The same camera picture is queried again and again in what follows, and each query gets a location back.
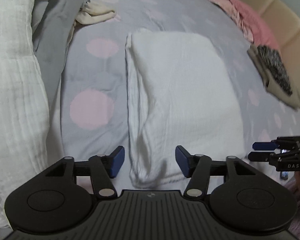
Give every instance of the gray bedsheet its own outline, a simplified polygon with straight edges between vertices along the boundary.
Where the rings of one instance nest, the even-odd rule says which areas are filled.
[[[239,99],[247,153],[255,141],[300,135],[300,110],[266,93],[246,52],[249,42],[232,20],[208,0],[99,1],[115,7],[118,15],[75,32],[62,79],[62,139],[65,154],[77,161],[110,154],[117,145],[123,145],[125,163],[114,180],[118,192],[132,188],[124,46],[127,34],[139,28],[199,33],[211,39],[226,63]],[[279,180],[274,168],[267,164],[259,164],[258,168]],[[221,181],[212,181],[211,189]],[[160,189],[183,190],[186,183],[183,180]]]
[[[87,0],[35,0],[32,11],[32,42],[49,109],[55,98],[68,52],[69,33]]]

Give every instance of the beige headboard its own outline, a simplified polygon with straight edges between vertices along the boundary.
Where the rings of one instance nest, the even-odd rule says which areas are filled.
[[[280,0],[242,0],[269,25],[282,54],[289,77],[300,93],[300,18]]]

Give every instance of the pink towel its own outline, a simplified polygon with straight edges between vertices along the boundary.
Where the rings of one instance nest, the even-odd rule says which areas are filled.
[[[258,45],[280,51],[279,44],[266,22],[249,5],[240,0],[209,0],[220,6],[243,31],[244,37]]]

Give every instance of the bed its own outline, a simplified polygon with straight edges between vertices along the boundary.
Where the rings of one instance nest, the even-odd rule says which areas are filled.
[[[66,155],[87,160],[96,153],[110,154],[117,145],[129,152],[124,45],[127,34],[140,27],[198,33],[211,39],[226,62],[239,99],[247,153],[255,141],[300,134],[300,110],[293,110],[265,92],[246,52],[250,43],[232,20],[208,0],[101,1],[113,4],[117,17],[75,33],[62,76],[61,129]],[[79,110],[82,104],[85,110]],[[265,165],[260,168],[280,182],[274,169]],[[129,171],[126,159],[114,180],[118,192],[133,188]],[[159,189],[177,187],[182,191],[185,185],[186,180]]]
[[[59,93],[50,110],[49,164],[69,155],[76,161],[85,161],[95,154],[108,155],[122,145],[127,154],[113,183],[118,193],[122,189],[135,188],[129,177],[125,44],[128,33],[140,28],[154,32],[198,33],[211,40],[225,62],[240,105],[247,154],[255,141],[300,135],[300,109],[286,106],[265,91],[247,54],[250,42],[234,22],[208,0],[95,1],[115,8],[117,15],[96,25],[79,26],[74,30]],[[286,68],[300,91],[300,19],[279,0],[242,1],[255,9],[273,30]],[[277,28],[285,17],[291,20]],[[226,151],[232,155],[230,148]],[[284,184],[275,168],[268,164],[256,164],[256,167]],[[223,178],[219,177],[212,179],[209,192],[222,181]],[[85,178],[79,178],[78,184],[91,190]],[[186,185],[187,179],[183,179],[151,189],[183,191]]]

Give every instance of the white towel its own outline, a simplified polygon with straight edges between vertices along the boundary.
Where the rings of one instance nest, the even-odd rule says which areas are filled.
[[[208,38],[141,31],[128,35],[126,57],[135,187],[183,178],[177,145],[219,161],[245,156],[239,103]]]

